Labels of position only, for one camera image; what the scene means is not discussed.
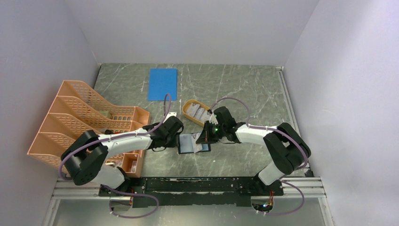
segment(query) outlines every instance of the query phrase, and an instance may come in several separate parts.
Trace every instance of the orange desk organizer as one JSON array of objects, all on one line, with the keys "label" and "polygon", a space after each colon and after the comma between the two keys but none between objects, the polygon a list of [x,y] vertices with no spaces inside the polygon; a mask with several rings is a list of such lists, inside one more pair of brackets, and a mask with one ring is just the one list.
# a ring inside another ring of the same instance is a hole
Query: orange desk organizer
[{"label": "orange desk organizer", "polygon": [[[99,111],[108,111],[112,119]],[[109,103],[82,81],[63,81],[53,104],[50,107],[28,155],[56,168],[61,163],[61,155],[86,130],[107,128],[113,132],[129,132],[148,125],[150,113],[136,106],[116,106]],[[122,160],[122,168],[128,169],[130,177],[140,177],[144,160],[143,150],[113,156],[110,161]],[[131,171],[136,161],[135,171]]]}]

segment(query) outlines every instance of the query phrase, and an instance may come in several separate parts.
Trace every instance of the blue card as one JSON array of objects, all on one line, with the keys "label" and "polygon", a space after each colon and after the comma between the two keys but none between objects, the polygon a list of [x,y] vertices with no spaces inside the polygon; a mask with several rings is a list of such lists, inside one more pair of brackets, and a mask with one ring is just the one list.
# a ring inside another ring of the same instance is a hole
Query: blue card
[{"label": "blue card", "polygon": [[152,68],[148,81],[148,100],[164,100],[170,93],[172,100],[177,100],[177,69]]}]

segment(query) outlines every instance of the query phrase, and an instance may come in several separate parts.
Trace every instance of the blue notebook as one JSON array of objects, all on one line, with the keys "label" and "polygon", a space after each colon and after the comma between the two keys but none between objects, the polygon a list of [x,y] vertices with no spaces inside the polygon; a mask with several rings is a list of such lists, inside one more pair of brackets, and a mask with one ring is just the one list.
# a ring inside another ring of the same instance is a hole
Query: blue notebook
[{"label": "blue notebook", "polygon": [[164,100],[170,93],[172,100],[177,100],[177,69],[152,68],[148,81],[148,100]]}]

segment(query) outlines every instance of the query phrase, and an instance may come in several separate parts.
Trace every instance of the black base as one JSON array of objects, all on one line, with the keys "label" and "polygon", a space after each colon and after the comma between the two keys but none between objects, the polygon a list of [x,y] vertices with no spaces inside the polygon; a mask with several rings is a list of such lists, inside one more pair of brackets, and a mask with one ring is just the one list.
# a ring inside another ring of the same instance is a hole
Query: black base
[{"label": "black base", "polygon": [[[251,206],[251,196],[282,196],[281,182],[265,186],[256,177],[226,178],[131,178],[131,186],[139,194],[157,197],[160,206],[223,205]],[[99,196],[120,196],[101,187]],[[133,208],[156,205],[149,198],[135,197]]]}]

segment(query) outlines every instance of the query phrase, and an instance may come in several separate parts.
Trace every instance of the white wall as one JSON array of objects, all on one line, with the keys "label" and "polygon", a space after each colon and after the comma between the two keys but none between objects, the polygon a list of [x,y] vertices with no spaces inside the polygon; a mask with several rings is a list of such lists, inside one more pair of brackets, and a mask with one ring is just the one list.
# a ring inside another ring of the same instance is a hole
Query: white wall
[{"label": "white wall", "polygon": [[399,1],[320,0],[284,75],[337,226],[398,225]]},{"label": "white wall", "polygon": [[0,225],[38,226],[57,175],[26,153],[62,80],[98,66],[62,0],[2,1],[0,21]]},{"label": "white wall", "polygon": [[319,0],[66,0],[102,63],[283,65]]}]

